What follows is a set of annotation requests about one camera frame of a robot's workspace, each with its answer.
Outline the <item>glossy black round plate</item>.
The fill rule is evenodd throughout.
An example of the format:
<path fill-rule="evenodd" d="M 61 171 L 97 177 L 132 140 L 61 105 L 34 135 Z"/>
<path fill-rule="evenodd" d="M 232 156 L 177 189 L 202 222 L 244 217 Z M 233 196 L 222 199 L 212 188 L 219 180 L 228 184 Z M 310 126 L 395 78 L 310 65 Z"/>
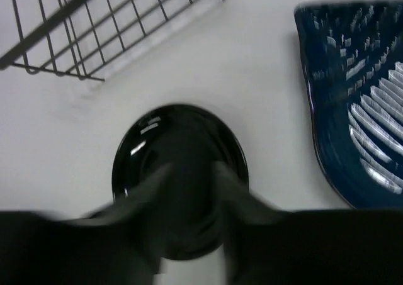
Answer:
<path fill-rule="evenodd" d="M 243 187 L 249 186 L 246 158 L 236 136 L 213 113 L 189 104 L 169 104 L 146 113 L 118 147 L 111 175 L 114 198 L 128 196 L 162 165 L 173 166 L 167 179 L 167 259 L 195 259 L 220 245 L 211 190 L 214 162 L 223 162 Z"/>

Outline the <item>dark blue leaf plate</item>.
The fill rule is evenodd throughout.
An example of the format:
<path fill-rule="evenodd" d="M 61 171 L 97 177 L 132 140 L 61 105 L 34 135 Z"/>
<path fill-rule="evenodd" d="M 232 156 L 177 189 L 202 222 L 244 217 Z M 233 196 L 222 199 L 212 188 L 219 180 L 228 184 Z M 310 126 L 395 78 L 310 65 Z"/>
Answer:
<path fill-rule="evenodd" d="M 354 208 L 402 207 L 402 0 L 294 12 L 317 161 Z"/>

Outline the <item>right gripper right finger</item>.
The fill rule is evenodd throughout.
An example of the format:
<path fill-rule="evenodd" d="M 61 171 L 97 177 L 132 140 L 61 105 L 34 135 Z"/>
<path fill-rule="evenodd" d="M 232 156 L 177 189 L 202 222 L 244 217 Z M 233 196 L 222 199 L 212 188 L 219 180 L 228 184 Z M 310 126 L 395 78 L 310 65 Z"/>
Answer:
<path fill-rule="evenodd" d="M 402 283 L 400 210 L 278 210 L 213 175 L 228 284 Z"/>

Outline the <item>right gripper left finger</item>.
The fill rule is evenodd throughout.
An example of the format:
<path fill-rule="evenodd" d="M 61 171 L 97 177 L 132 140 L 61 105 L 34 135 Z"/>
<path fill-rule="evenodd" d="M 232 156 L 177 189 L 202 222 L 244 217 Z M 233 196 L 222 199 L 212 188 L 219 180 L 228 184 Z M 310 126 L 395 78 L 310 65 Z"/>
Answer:
<path fill-rule="evenodd" d="M 93 216 L 1 212 L 2 284 L 152 284 L 166 249 L 171 165 Z"/>

